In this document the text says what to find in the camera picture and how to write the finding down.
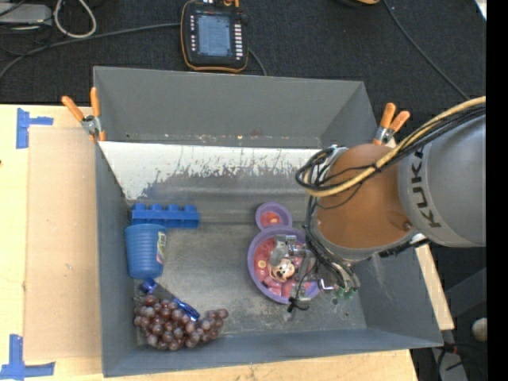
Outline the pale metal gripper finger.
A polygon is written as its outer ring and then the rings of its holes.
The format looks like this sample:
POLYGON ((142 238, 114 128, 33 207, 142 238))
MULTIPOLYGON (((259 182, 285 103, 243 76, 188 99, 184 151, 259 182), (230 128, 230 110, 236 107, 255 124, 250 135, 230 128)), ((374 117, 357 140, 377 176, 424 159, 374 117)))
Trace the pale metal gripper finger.
POLYGON ((310 308, 311 297, 306 295, 303 287, 293 287, 288 297, 288 310, 308 310, 310 308))
POLYGON ((271 251, 271 266, 279 265, 283 258, 289 255, 290 250, 294 247, 296 242, 295 235, 277 234, 274 237, 275 246, 271 251))

